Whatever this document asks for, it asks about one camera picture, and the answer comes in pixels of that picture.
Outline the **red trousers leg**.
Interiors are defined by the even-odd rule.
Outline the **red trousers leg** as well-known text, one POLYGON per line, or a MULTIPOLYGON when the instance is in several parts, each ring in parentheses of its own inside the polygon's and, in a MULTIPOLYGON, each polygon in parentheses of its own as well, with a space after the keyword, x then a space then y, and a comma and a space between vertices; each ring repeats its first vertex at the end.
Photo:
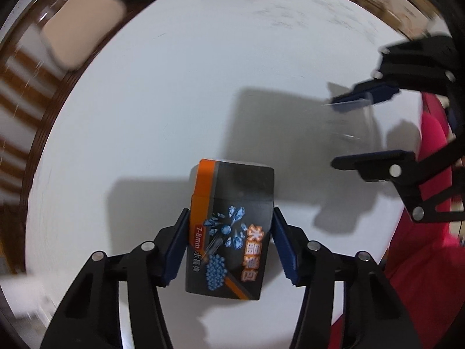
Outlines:
MULTIPOLYGON (((436 95, 423 94, 418 158, 443 147, 449 128, 436 95)), ((384 274, 412 319, 423 348, 464 348, 464 246, 449 223, 414 223, 403 211, 384 274)))

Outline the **clear plastic wrapper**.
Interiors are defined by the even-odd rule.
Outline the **clear plastic wrapper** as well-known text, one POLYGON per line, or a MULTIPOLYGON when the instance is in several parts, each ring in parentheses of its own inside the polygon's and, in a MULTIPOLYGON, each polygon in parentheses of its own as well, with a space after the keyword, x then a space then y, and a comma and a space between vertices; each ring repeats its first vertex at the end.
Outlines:
POLYGON ((321 107, 322 139, 331 154, 346 156, 373 152, 378 145, 378 129, 373 105, 348 113, 332 109, 330 102, 321 107))

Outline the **wooden bench chair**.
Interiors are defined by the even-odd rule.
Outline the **wooden bench chair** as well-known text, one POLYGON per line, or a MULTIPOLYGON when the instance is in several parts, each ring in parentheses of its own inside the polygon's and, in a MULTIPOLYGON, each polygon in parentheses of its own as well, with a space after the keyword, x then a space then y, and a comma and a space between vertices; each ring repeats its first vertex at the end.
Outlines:
POLYGON ((1 272, 25 271, 25 226, 35 171, 54 122, 83 72, 155 0, 121 0, 122 22, 77 70, 53 60, 41 39, 67 0, 1 0, 1 272))

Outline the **beige chair cushion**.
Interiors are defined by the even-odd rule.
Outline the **beige chair cushion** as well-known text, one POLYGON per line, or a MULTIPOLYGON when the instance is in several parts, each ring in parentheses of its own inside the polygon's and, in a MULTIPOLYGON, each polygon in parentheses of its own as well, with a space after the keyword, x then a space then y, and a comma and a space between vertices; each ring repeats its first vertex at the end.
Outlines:
POLYGON ((67 0, 42 27, 41 39, 59 67, 77 70, 126 13, 121 0, 67 0))

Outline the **black orange box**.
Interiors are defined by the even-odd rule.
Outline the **black orange box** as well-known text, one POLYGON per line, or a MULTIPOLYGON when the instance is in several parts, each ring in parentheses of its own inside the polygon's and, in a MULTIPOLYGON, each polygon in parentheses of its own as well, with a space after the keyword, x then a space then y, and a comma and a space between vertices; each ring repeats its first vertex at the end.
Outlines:
POLYGON ((203 159, 190 206, 185 288, 196 295, 257 300, 267 263, 274 171, 203 159))

